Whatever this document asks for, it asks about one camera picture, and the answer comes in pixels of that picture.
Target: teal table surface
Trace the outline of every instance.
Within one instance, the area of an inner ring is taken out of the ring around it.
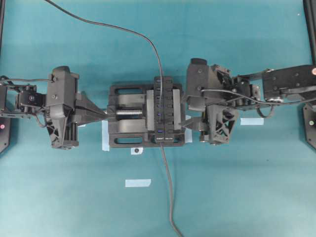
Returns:
[[[56,0],[94,21],[147,35],[165,75],[185,83],[193,57],[234,75],[310,64],[301,0]],[[158,64],[143,39],[71,18],[43,0],[7,0],[0,74],[80,74],[100,108],[109,86],[150,82]],[[46,93],[45,82],[38,91]],[[165,148],[174,220],[186,237],[311,237],[316,233],[316,153],[302,106],[283,106],[263,126],[235,127],[228,145]],[[254,111],[241,118],[257,117]],[[79,147],[54,150],[34,119],[14,120],[0,157],[1,237],[174,237],[168,183],[157,148],[102,151],[101,123],[79,128]],[[126,179],[151,179],[125,188]]]

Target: white label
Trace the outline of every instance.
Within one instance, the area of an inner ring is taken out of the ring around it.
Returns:
[[[131,155],[140,155],[143,153],[144,148],[143,147],[133,147],[130,149]]]
[[[151,183],[151,179],[125,179],[126,188],[149,187]]]
[[[102,120],[102,150],[106,152],[110,150],[109,123],[106,120]]]
[[[240,118],[241,125],[263,125],[264,123],[264,118]]]

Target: tape strip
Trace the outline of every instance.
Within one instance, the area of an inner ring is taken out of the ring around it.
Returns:
[[[190,119],[190,118],[191,118],[191,116],[186,115],[186,120],[188,120],[188,119]],[[186,128],[186,131],[185,131],[185,133],[184,133],[184,137],[185,137],[185,143],[193,142],[193,139],[192,139],[192,130]]]
[[[241,125],[263,125],[264,123],[264,118],[240,118]]]
[[[102,150],[106,152],[110,150],[109,123],[106,120],[102,121]]]
[[[126,188],[149,187],[151,183],[151,179],[125,179]]]

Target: black mounting plate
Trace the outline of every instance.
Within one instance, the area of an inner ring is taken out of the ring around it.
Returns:
[[[10,118],[0,118],[0,153],[2,153],[10,143]]]
[[[303,107],[306,141],[316,149],[316,112],[307,104]]]

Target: metal bracket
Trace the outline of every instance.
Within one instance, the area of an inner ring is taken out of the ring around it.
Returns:
[[[307,104],[303,107],[306,141],[316,149],[316,112]]]

